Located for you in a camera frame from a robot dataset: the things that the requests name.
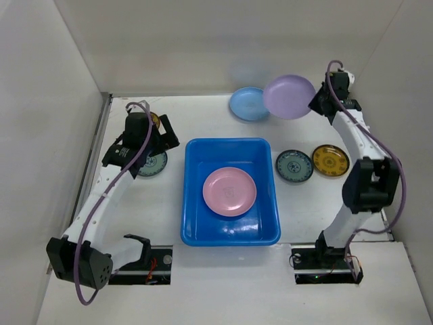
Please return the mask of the pink plastic plate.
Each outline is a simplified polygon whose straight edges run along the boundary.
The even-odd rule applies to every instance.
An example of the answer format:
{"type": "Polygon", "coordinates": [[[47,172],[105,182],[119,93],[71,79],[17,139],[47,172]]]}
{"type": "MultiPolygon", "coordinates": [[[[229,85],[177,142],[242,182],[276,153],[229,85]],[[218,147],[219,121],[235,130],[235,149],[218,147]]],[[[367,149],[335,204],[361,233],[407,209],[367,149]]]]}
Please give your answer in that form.
{"type": "Polygon", "coordinates": [[[242,169],[223,167],[205,180],[202,195],[207,207],[223,217],[238,217],[248,212],[256,201],[253,178],[242,169]]]}

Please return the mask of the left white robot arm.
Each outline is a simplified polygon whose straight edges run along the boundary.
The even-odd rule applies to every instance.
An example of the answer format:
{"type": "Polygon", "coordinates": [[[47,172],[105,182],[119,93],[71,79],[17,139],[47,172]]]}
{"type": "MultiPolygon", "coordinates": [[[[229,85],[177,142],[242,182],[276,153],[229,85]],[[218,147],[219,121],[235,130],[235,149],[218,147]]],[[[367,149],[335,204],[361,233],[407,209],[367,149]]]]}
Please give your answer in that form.
{"type": "Polygon", "coordinates": [[[143,268],[151,263],[149,239],[127,234],[114,245],[105,246],[104,234],[120,199],[148,158],[179,145],[167,115],[159,119],[164,133],[145,112],[126,117],[124,131],[106,152],[97,182],[81,211],[60,238],[51,238],[47,244],[57,278],[100,290],[123,266],[133,263],[143,268]]]}

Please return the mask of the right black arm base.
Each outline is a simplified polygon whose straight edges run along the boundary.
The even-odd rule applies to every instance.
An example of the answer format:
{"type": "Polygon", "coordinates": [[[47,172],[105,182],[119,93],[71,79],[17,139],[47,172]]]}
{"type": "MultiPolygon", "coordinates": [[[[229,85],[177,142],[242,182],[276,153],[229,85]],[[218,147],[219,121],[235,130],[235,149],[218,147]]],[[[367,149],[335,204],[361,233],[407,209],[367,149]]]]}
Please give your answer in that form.
{"type": "Polygon", "coordinates": [[[358,258],[326,245],[323,236],[314,243],[293,244],[288,261],[297,284],[360,284],[364,277],[358,258]]]}

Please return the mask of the purple plastic plate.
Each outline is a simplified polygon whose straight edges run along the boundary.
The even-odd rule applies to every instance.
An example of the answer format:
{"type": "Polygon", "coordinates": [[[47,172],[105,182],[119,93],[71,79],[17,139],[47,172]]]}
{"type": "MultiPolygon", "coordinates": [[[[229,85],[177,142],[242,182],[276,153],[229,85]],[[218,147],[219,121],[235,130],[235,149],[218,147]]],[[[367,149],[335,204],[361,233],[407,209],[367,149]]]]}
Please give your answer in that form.
{"type": "Polygon", "coordinates": [[[265,108],[277,118],[294,120],[306,116],[309,104],[316,94],[306,78],[286,74],[272,80],[263,90],[265,108]]]}

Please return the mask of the light blue plastic plate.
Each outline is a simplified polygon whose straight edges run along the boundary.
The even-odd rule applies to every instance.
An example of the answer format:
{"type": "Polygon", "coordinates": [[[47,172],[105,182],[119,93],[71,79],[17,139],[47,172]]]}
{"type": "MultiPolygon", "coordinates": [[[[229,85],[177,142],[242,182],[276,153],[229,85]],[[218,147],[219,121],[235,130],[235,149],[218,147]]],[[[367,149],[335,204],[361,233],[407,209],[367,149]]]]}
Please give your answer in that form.
{"type": "Polygon", "coordinates": [[[263,90],[257,87],[243,87],[235,91],[229,99],[229,108],[244,121],[261,121],[269,116],[263,101],[263,90]]]}

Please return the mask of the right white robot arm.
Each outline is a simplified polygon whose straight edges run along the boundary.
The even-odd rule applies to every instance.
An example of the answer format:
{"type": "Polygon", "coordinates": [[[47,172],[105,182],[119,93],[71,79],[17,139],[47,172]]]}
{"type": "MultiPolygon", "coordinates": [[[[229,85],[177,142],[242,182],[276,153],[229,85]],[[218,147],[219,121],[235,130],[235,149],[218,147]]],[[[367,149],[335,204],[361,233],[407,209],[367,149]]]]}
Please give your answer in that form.
{"type": "Polygon", "coordinates": [[[361,107],[349,99],[353,75],[344,69],[325,74],[325,81],[309,108],[327,117],[338,132],[352,161],[342,186],[342,207],[315,243],[313,258],[329,267],[347,254],[348,243],[365,222],[391,205],[401,177],[398,160],[373,138],[361,107]]]}

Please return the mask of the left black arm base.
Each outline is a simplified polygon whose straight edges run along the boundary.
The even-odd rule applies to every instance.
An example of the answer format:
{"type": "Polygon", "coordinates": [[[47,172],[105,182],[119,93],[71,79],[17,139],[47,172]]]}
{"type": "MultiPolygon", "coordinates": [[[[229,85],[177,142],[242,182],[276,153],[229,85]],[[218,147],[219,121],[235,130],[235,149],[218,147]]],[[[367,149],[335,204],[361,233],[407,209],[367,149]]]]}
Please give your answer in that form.
{"type": "Polygon", "coordinates": [[[147,263],[129,263],[110,278],[109,285],[170,285],[173,262],[172,246],[153,246],[147,263]]]}

